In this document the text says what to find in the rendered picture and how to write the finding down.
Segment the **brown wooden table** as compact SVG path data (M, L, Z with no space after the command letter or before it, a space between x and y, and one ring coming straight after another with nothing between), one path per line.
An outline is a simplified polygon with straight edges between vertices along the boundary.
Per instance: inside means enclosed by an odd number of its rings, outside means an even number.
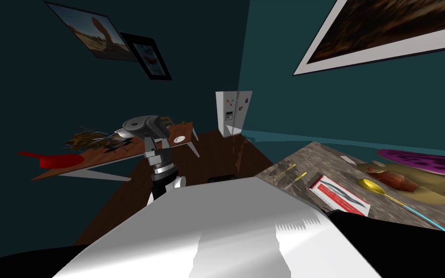
M188 145L191 150L199 157L199 153L195 148L193 141L198 141L199 138L195 131L192 122L186 124L170 125L168 127L170 131L170 136L164 141L157 143L157 147L162 149L166 146L177 147L182 145ZM107 174L103 172L93 171L93 168L100 167L103 165L127 160L134 157L143 156L145 152L145 147L143 141L138 138L133 138L130 144L126 145L126 149L119 149L115 152L105 153L103 148L98 150L88 150L81 153L80 156L84 158L84 161L79 165L68 167L68 168L54 168L48 170L41 175L35 177L33 180L41 180L52 176L67 176L67 177L77 177L77 178L90 178L90 179L100 179L100 180L112 180L112 181L130 181L128 177L122 177L112 174Z

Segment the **black framed picture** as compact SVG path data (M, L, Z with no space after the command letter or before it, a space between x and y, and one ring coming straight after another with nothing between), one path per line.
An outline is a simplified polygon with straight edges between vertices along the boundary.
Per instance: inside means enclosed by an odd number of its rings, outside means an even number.
M120 34L150 80L172 80L154 39L123 32Z

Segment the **desert landscape picture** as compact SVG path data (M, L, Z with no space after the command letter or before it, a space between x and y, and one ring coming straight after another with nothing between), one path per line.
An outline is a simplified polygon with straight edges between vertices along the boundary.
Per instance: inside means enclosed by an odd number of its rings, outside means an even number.
M106 15L49 1L45 3L96 58L136 61Z

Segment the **white fridge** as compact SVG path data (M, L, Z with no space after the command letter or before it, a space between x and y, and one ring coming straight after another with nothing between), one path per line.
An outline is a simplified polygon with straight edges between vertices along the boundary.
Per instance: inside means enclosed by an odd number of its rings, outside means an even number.
M215 96L219 132L224 138L240 134L252 91L219 91Z

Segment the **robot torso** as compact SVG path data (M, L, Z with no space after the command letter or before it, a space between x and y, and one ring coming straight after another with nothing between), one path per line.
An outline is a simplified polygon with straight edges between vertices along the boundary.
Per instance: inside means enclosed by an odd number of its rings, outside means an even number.
M257 178L173 188L53 278L381 278L317 207Z

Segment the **gold fork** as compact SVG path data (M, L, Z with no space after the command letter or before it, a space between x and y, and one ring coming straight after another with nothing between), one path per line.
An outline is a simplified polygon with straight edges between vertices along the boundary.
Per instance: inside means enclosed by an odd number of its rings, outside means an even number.
M272 181L278 181L278 180L282 179L282 178L285 176L285 174L286 174L287 172L289 172L289 171L290 171L292 168L294 168L295 166L296 166L296 164L292 164L292 165L288 166L288 167L286 168L285 171L283 171L283 172L279 173L277 176L275 176L275 177L272 179Z

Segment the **gold knife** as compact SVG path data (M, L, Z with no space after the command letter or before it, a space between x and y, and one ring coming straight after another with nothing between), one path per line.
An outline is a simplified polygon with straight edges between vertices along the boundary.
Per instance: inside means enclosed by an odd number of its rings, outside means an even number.
M307 172L303 172L302 174L300 174L299 176L297 176L290 184L288 184L287 186L284 187L284 190L286 190L287 188L289 188L291 185L293 185L294 183L296 183L297 181L299 181L300 179L302 179L305 175L307 174Z

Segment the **red and white box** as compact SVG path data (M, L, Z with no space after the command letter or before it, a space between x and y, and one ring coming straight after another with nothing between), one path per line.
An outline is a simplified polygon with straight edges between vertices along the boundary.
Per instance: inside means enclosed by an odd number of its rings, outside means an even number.
M309 189L331 209L362 216L368 216L369 214L371 206L369 203L324 175L321 175Z

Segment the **brown bread loaf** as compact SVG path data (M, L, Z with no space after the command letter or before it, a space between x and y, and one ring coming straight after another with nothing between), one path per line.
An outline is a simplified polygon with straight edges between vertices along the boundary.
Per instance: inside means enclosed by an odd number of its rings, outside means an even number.
M378 173L376 178L397 191L414 192L419 187L418 184L409 180L405 176L391 171Z

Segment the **large white framed picture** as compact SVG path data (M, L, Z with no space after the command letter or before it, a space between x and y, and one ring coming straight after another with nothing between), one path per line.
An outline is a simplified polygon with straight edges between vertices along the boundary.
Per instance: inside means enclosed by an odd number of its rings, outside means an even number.
M445 0L335 0L295 75L445 51Z

